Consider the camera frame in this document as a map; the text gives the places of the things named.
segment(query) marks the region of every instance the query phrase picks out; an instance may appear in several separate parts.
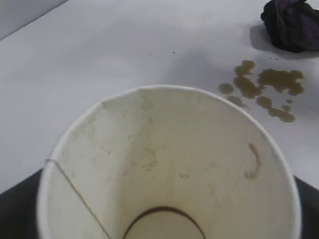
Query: white table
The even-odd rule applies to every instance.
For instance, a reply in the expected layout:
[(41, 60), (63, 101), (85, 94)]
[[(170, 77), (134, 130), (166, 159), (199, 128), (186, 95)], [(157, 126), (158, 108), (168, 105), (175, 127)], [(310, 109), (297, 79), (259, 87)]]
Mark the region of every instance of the white table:
[[(262, 24), (265, 3), (70, 0), (2, 40), (0, 193), (40, 169), (63, 131), (99, 99), (151, 84), (220, 94), (218, 85), (232, 82), (242, 60), (255, 61), (255, 74), (303, 72), (305, 93), (294, 98), (293, 123), (243, 100), (294, 174), (319, 189), (319, 58), (277, 51), (259, 39), (254, 26)], [(271, 88), (266, 93), (277, 107), (287, 99)]]

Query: cup rim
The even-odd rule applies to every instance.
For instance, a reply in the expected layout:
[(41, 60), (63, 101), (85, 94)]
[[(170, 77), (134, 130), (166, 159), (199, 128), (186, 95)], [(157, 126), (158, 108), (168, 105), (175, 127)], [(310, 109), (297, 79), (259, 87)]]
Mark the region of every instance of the cup rim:
[[(49, 159), (54, 158), (55, 155), (58, 155), (60, 151), (62, 150), (63, 145), (69, 138), (71, 132), (77, 128), (78, 125), (80, 125), (87, 117), (89, 117), (92, 112), (94, 112), (98, 107), (102, 106), (102, 103), (112, 101), (118, 98), (126, 97), (130, 94), (136, 93), (138, 91), (145, 91), (145, 90), (165, 90), (165, 89), (172, 89), (172, 90), (181, 90), (185, 92), (194, 92), (194, 93), (200, 93), (202, 95), (206, 95), (213, 100), (217, 100), (220, 103), (223, 103), (227, 105), (228, 107), (232, 108), (233, 110), (236, 110), (243, 114), (245, 118), (253, 124), (257, 130), (262, 134), (262, 136), (269, 142), (270, 146), (274, 150), (274, 153), (276, 154), (279, 162), (281, 163), (281, 166), (283, 168), (283, 172), (287, 177), (289, 187), (291, 194), (293, 196), (292, 203), (293, 203), (293, 213), (294, 213), (294, 221), (293, 221), (293, 231), (292, 231), (292, 239), (299, 239), (301, 236), (301, 228), (302, 228), (302, 217), (301, 217), (301, 204), (299, 200), (299, 193), (297, 190), (297, 185), (294, 179), (294, 176), (291, 172), (290, 167), (288, 166), (288, 163), (281, 152), (278, 145), (275, 143), (275, 141), (272, 139), (272, 137), (269, 135), (269, 133), (261, 126), (261, 124), (254, 119), (250, 114), (248, 114), (246, 111), (238, 107), (237, 105), (233, 104), (232, 102), (224, 99), (221, 96), (218, 96), (214, 93), (208, 92), (206, 90), (194, 88), (194, 87), (186, 87), (186, 86), (178, 86), (178, 85), (150, 85), (150, 86), (140, 86), (136, 87), (130, 90), (126, 90), (122, 93), (115, 94), (110, 97), (106, 97), (102, 99), (101, 101), (98, 101), (95, 105), (93, 105), (91, 108), (89, 108), (82, 116), (80, 116), (70, 127), (67, 128), (67, 130), (62, 134), (60, 139), (58, 140), (58, 143), (54, 146), (53, 150), (49, 153)], [(53, 173), (53, 169), (55, 165), (53, 165), (54, 162), (51, 162), (50, 160), (47, 160), (44, 168), (41, 173), (40, 181), (39, 181), (39, 190), (37, 194), (36, 199), (36, 226), (37, 231), (39, 234), (40, 239), (51, 239), (50, 236), (50, 230), (49, 230), (49, 224), (47, 221), (47, 213), (46, 213), (46, 206), (48, 202), (48, 189), (49, 189), (49, 183), (50, 183), (50, 176)]]

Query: liquid spill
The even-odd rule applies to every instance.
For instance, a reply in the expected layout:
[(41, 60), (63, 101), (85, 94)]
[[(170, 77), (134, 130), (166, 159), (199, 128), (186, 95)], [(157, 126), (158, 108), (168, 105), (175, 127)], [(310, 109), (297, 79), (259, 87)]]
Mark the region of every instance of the liquid spill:
[[(304, 79), (302, 72), (297, 70), (292, 71), (277, 71), (274, 69), (263, 70), (259, 73), (256, 81), (250, 80), (247, 76), (252, 75), (251, 70), (254, 69), (255, 62), (244, 60), (240, 66), (234, 68), (236, 74), (233, 84), (239, 89), (241, 95), (248, 99), (256, 99), (257, 105), (265, 108), (268, 115), (271, 117), (277, 117), (283, 122), (293, 122), (296, 118), (289, 113), (291, 106), (282, 106), (282, 109), (273, 107), (272, 100), (262, 96), (263, 90), (266, 87), (271, 86), (275, 91), (283, 93), (285, 90), (291, 96), (297, 96), (302, 94), (305, 90), (302, 87), (301, 82), (298, 80)], [(218, 87), (219, 91), (225, 95), (229, 95), (234, 91), (231, 84), (223, 83)], [(240, 97), (227, 96), (226, 97), (232, 103), (240, 106), (247, 107)], [(293, 100), (286, 100), (288, 104), (292, 104)]]
[(234, 79), (234, 85), (240, 90), (243, 97), (254, 99), (256, 96), (261, 95), (262, 88), (255, 86), (246, 75), (251, 75), (250, 70), (255, 67), (253, 61), (243, 61), (240, 66), (236, 66), (234, 72), (236, 77)]
[(225, 95), (229, 95), (229, 94), (233, 93), (233, 91), (234, 91), (234, 87), (231, 84), (227, 84), (227, 83), (220, 84), (218, 86), (218, 89), (221, 93), (223, 93)]
[(287, 112), (291, 111), (291, 106), (281, 106), (281, 108)]
[(239, 96), (227, 96), (226, 99), (239, 107), (248, 108), (248, 106), (243, 103)]
[(249, 149), (252, 151), (252, 153), (255, 156), (256, 166), (253, 170), (245, 172), (244, 176), (248, 180), (254, 180), (258, 177), (262, 164), (261, 164), (259, 153), (258, 153), (256, 146), (253, 145), (252, 143), (250, 143), (248, 146), (249, 146)]
[(304, 92), (301, 82), (297, 79), (303, 79), (304, 76), (300, 71), (276, 71), (268, 69), (260, 73), (257, 82), (261, 87), (272, 86), (276, 91), (282, 93), (288, 89), (288, 94), (296, 96)]
[(295, 117), (288, 111), (283, 111), (273, 107), (272, 100), (265, 96), (260, 96), (257, 98), (256, 103), (262, 108), (267, 109), (268, 114), (271, 117), (278, 117), (281, 121), (291, 123), (295, 121)]

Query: paper cup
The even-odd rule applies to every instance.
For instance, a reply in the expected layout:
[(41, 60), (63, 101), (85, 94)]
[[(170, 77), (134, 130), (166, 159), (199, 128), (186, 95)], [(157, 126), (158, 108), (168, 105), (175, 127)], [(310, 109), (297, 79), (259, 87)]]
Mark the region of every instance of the paper cup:
[(97, 103), (64, 134), (38, 196), (41, 239), (298, 239), (280, 150), (211, 93), (142, 87)]

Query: purple cloth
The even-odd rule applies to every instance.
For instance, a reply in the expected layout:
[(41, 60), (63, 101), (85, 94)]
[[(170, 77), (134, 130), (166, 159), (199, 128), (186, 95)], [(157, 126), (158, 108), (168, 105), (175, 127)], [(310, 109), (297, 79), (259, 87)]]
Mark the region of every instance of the purple cloth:
[(264, 6), (261, 19), (277, 48), (319, 51), (319, 11), (305, 1), (271, 0)]

